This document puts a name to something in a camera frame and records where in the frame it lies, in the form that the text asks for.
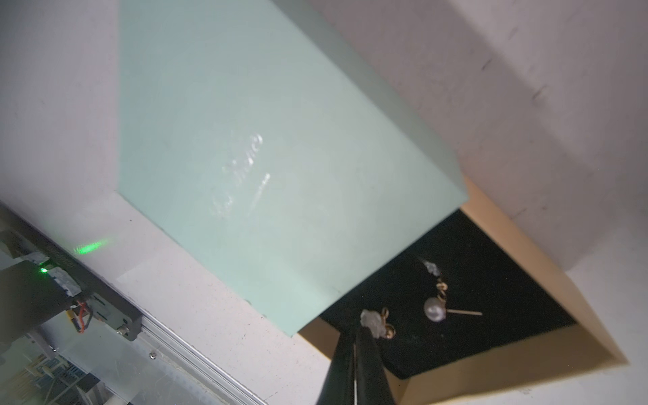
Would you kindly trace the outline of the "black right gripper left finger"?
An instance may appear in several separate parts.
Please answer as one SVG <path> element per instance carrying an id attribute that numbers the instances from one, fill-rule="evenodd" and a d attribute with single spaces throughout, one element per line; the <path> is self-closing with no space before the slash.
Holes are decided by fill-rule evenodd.
<path id="1" fill-rule="evenodd" d="M 354 405 L 354 402 L 354 335 L 343 332 L 337 341 L 317 405 Z"/>

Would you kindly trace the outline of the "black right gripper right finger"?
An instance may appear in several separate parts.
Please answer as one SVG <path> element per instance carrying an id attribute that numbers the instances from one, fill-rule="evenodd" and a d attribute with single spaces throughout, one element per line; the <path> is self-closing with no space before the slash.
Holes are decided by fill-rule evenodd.
<path id="1" fill-rule="evenodd" d="M 368 327 L 356 333 L 356 381 L 359 405 L 395 405 L 376 340 Z"/>

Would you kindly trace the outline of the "gold pearl earring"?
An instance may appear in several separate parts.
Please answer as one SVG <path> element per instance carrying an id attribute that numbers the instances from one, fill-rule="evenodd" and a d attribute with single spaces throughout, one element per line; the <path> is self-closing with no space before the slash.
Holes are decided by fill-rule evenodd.
<path id="1" fill-rule="evenodd" d="M 427 272 L 435 277 L 436 296 L 428 298 L 424 303 L 425 316 L 434 323 L 445 321 L 448 314 L 482 317 L 483 312 L 476 312 L 474 310 L 456 310 L 447 307 L 448 302 L 448 284 L 443 278 L 443 273 L 440 268 L 431 261 L 424 258 L 418 260 L 425 266 Z"/>

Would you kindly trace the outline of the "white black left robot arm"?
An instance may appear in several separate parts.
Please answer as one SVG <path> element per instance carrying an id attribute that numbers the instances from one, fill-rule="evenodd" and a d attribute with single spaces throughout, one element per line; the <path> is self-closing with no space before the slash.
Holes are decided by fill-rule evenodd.
<path id="1" fill-rule="evenodd" d="M 82 289 L 52 258 L 5 229 L 1 253 L 16 263 L 1 270 L 1 351 L 74 305 Z"/>

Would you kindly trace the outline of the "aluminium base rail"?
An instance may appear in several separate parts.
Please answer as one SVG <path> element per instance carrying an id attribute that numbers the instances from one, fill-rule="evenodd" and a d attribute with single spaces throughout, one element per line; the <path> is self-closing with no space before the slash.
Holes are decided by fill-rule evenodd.
<path id="1" fill-rule="evenodd" d="M 71 288 L 92 315 L 78 337 L 47 322 L 57 351 L 132 404 L 261 404 L 263 400 L 166 325 L 121 296 L 6 205 L 1 221 L 47 277 Z"/>

